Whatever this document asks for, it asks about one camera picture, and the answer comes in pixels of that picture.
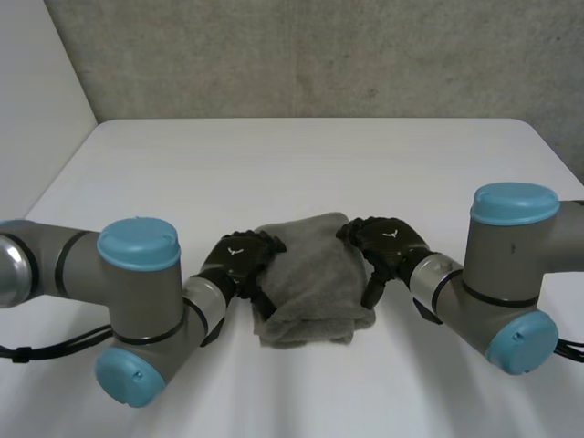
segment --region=folded towel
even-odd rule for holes
[[[360,305],[367,284],[363,258],[335,236],[348,221],[344,214],[330,213],[256,230],[280,238],[287,247],[257,278],[276,306],[268,320],[254,310],[254,333],[263,345],[348,344],[355,329],[373,325],[374,311]]]

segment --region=white table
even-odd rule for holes
[[[399,216],[460,261],[476,188],[584,188],[516,120],[125,120],[99,126],[29,219],[100,230],[152,215],[176,226],[185,275],[225,233],[329,211]],[[550,276],[541,307],[584,340],[584,275]],[[554,357],[524,377],[489,365],[422,320],[390,287],[350,346],[259,346],[249,304],[150,407],[111,400],[93,377],[107,347],[28,365],[0,362],[0,436],[574,437],[584,366]],[[44,346],[106,323],[104,308],[42,297],[0,312],[1,341]]]

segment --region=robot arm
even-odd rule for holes
[[[546,273],[584,271],[582,219],[580,202],[561,203],[534,184],[499,183],[475,194],[464,268],[398,219],[356,220],[339,238],[375,267],[364,306],[400,279],[425,319],[444,323],[503,371],[523,374],[559,345],[556,324],[537,302]]]
[[[227,249],[237,245],[229,258]],[[112,398],[138,408],[162,392],[195,349],[216,339],[230,300],[251,290],[282,250],[268,235],[226,236],[183,285],[178,236],[164,221],[128,219],[101,233],[1,223],[0,308],[40,295],[106,306],[114,340],[98,358],[96,376]]]

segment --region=blue joint cap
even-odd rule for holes
[[[525,374],[552,355],[558,336],[558,327],[552,318],[535,310],[504,326],[491,340],[485,356],[507,374]]]
[[[556,193],[524,182],[488,184],[474,193],[471,218],[481,224],[513,226],[544,221],[559,210]]]
[[[108,225],[99,235],[98,251],[108,263],[138,272],[162,271],[181,258],[174,227],[151,217]]]
[[[150,363],[125,349],[106,349],[95,364],[95,375],[112,399],[131,408],[143,408],[166,387]]]

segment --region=black cable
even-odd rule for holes
[[[584,348],[584,343],[560,339],[554,352],[563,358],[584,363],[584,351],[575,347]]]
[[[58,344],[41,349],[31,349],[30,347],[20,347],[18,349],[8,349],[0,345],[0,358],[10,359],[14,363],[27,363],[31,360],[49,360],[62,358],[71,354],[98,345],[100,342],[111,338],[113,332],[111,326],[101,326],[94,328],[87,333],[75,338],[59,342]]]

